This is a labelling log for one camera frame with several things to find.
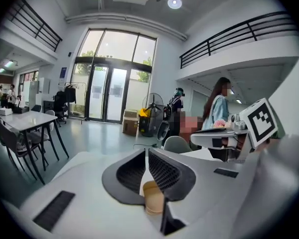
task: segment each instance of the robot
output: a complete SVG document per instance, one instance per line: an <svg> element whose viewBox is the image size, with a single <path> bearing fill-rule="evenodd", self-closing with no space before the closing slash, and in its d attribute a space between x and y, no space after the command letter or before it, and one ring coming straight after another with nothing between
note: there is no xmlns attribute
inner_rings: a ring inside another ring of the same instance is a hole
<svg viewBox="0 0 299 239"><path fill-rule="evenodd" d="M277 130L266 99L232 118L232 128L198 131L191 140L224 148L221 138L246 134L243 163L198 159L159 148L71 165L13 208L34 238L260 238L299 192L299 136L251 152ZM140 195L150 173L163 193L163 212L145 213Z"/></svg>

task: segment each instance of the cardboard box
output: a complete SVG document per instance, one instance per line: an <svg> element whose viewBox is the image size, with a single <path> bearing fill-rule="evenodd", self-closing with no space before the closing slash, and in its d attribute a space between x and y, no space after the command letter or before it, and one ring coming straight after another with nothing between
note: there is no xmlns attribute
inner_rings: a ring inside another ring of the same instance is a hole
<svg viewBox="0 0 299 239"><path fill-rule="evenodd" d="M136 136L138 131L138 119L137 118L123 118L123 133Z"/></svg>
<svg viewBox="0 0 299 239"><path fill-rule="evenodd" d="M125 110L124 111L124 117L136 118L137 119L138 111L136 111L136 110Z"/></svg>

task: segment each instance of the fan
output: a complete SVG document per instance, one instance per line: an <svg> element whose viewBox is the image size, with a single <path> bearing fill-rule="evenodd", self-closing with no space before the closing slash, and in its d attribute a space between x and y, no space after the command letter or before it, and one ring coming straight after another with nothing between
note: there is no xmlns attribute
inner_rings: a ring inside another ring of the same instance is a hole
<svg viewBox="0 0 299 239"><path fill-rule="evenodd" d="M163 99L157 93L150 93L143 100L143 110L149 115L148 130L142 133L143 136L152 137L159 127L162 119L157 119L163 114Z"/></svg>

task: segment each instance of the glass door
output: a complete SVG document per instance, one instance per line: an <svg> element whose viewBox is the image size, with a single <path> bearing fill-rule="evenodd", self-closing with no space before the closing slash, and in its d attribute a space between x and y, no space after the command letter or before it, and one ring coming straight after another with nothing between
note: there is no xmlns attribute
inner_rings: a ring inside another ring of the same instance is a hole
<svg viewBox="0 0 299 239"><path fill-rule="evenodd" d="M105 121L120 123L126 105L127 70L113 68L111 74L109 76Z"/></svg>
<svg viewBox="0 0 299 239"><path fill-rule="evenodd" d="M130 72L106 65L93 65L87 95L89 120L121 123L126 106Z"/></svg>

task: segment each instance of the sign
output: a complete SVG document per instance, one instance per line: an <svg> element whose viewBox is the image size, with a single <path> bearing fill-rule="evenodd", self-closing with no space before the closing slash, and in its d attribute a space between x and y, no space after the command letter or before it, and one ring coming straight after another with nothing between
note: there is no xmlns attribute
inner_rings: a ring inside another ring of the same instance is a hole
<svg viewBox="0 0 299 239"><path fill-rule="evenodd" d="M65 73L66 73L66 67L62 67L61 68L61 73L60 73L60 79L61 78L63 78L63 79L65 78Z"/></svg>
<svg viewBox="0 0 299 239"><path fill-rule="evenodd" d="M59 85L60 83L64 83L65 73L66 73L66 67L62 67L60 73Z"/></svg>

